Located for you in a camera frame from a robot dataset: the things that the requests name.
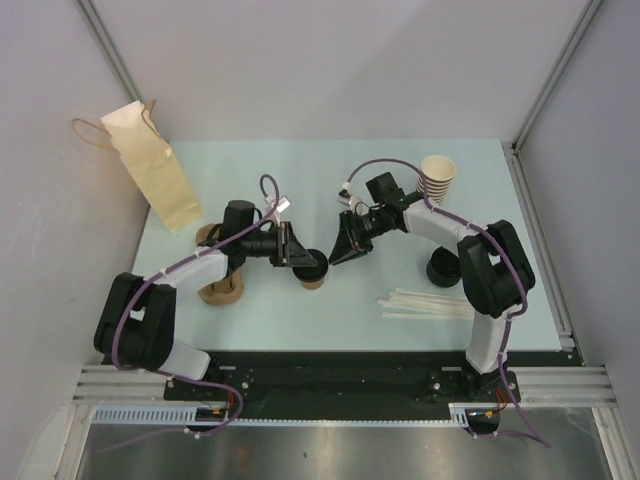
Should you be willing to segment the black cup lid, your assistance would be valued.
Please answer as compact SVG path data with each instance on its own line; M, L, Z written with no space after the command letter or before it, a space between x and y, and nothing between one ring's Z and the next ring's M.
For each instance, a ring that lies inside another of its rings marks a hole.
M315 259L315 266L299 266L293 267L292 271L294 276L304 283L313 283L321 281L325 278L328 269L329 262L326 255L317 249L309 249L308 252Z

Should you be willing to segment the brown pulp cup carrier stack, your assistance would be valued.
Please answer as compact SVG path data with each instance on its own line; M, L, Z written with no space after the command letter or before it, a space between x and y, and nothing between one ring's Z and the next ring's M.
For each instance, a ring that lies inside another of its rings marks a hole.
M218 238L220 225L210 223L201 227L195 237L195 243L200 245L206 239ZM226 306L236 303L244 293L244 279L242 268L228 275L224 279L206 285L198 291L201 300L210 306Z

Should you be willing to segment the single paper cup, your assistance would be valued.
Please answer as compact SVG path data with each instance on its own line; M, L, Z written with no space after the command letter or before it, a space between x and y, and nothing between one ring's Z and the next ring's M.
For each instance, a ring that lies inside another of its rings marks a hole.
M320 278L320 279L315 279L313 281L309 280L300 280L299 281L300 285L305 288L306 290L317 290L319 288L321 288L324 283L325 283L325 279L324 278Z

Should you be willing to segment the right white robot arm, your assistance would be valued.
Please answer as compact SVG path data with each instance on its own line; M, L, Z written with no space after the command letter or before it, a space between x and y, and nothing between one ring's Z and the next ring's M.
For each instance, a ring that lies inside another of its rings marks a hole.
M528 308L536 279L514 226L505 220L485 227L447 212L421 197L406 194L393 175L366 183L374 206L358 213L354 206L339 215L339 229L329 263L333 266L367 255L373 239L399 230L435 242L457 260L463 291L474 308L463 393L484 401L497 389L494 371L506 361L510 322Z

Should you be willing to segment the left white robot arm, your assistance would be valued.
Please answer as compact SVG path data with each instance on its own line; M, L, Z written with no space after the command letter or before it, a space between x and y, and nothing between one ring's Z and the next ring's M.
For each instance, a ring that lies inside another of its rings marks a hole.
M214 397L221 376L209 368L210 355L175 339L178 304L231 277L248 258L290 268L302 283L320 282L328 270L326 256L305 248L289 221L276 221L271 212L255 221L258 215L253 203L233 200L223 221L211 227L191 256L149 278L128 272L116 276L94 334L94 349L120 368L183 377L197 398Z

